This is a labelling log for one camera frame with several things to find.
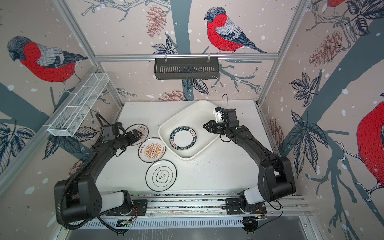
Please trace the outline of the green rim plate front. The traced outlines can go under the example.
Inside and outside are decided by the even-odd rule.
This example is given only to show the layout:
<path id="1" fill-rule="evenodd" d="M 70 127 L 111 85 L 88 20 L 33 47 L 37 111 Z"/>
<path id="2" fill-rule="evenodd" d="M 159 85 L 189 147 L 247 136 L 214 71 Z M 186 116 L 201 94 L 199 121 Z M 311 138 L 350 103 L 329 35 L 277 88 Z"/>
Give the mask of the green rim plate front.
<path id="1" fill-rule="evenodd" d="M 176 150 L 188 150 L 197 141 L 197 133 L 190 127 L 182 126 L 174 129 L 169 137 L 171 146 Z"/>

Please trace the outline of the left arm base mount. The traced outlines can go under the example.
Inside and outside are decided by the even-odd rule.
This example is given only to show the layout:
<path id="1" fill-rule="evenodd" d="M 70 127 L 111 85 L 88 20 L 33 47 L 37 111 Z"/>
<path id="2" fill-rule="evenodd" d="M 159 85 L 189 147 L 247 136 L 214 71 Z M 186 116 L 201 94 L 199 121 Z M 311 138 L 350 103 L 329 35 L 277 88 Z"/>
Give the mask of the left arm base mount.
<path id="1" fill-rule="evenodd" d="M 107 212 L 107 216 L 113 217 L 135 217 L 145 216 L 148 207 L 148 200 L 132 200 L 132 206 L 122 205 Z"/>

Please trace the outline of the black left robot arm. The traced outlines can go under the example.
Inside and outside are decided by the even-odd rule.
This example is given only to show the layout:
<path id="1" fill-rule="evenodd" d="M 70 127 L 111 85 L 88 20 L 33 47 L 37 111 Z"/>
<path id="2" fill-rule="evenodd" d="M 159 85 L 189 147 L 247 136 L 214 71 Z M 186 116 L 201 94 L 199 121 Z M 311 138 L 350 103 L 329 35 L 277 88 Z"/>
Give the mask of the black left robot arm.
<path id="1" fill-rule="evenodd" d="M 91 158 L 67 180 L 54 187 L 57 222 L 68 230 L 76 230 L 110 210 L 121 208 L 130 212 L 134 205 L 126 190 L 101 193 L 96 181 L 104 166 L 118 150 L 124 152 L 142 138 L 138 130 L 127 132 L 122 123 L 102 127 L 93 145 Z"/>

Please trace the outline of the white plastic bin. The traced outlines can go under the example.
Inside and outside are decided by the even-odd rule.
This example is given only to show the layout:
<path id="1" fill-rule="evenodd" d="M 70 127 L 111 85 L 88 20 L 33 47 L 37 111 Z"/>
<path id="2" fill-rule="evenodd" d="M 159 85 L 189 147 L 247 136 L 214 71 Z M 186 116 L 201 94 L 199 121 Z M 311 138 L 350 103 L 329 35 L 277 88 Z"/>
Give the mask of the white plastic bin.
<path id="1" fill-rule="evenodd" d="M 211 120 L 217 123 L 218 106 L 201 100 L 185 107 L 159 127 L 160 139 L 179 159 L 192 160 L 219 138 L 203 128 Z"/>

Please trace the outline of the orange sunburst plate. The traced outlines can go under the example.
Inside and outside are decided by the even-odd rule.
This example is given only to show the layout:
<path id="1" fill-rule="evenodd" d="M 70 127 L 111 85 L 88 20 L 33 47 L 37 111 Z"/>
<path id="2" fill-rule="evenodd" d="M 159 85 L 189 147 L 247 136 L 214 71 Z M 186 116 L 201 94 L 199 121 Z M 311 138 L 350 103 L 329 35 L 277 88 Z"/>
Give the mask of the orange sunburst plate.
<path id="1" fill-rule="evenodd" d="M 153 163 L 164 156 L 166 149 L 160 138 L 148 138 L 139 146 L 138 156 L 145 163 Z"/>

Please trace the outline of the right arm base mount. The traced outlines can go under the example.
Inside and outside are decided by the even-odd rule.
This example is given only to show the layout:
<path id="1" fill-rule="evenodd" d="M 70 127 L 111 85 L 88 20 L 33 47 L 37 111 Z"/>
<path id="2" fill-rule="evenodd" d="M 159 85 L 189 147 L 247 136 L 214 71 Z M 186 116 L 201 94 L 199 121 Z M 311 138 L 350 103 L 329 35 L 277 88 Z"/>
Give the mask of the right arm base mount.
<path id="1" fill-rule="evenodd" d="M 225 204 L 221 205 L 228 215 L 266 215 L 265 203 L 248 204 L 243 197 L 227 198 Z"/>

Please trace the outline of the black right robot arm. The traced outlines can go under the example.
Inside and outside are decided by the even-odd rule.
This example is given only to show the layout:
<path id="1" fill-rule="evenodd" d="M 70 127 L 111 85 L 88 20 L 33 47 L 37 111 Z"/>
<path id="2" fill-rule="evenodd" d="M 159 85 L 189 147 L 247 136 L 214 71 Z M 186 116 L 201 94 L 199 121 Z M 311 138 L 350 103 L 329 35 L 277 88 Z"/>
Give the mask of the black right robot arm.
<path id="1" fill-rule="evenodd" d="M 211 120 L 203 128 L 211 134 L 229 138 L 245 150 L 259 168 L 257 185 L 240 193 L 239 203 L 243 211 L 251 212 L 259 203 L 277 201 L 296 192 L 289 159 L 264 147 L 247 127 L 230 127 L 229 124 Z"/>

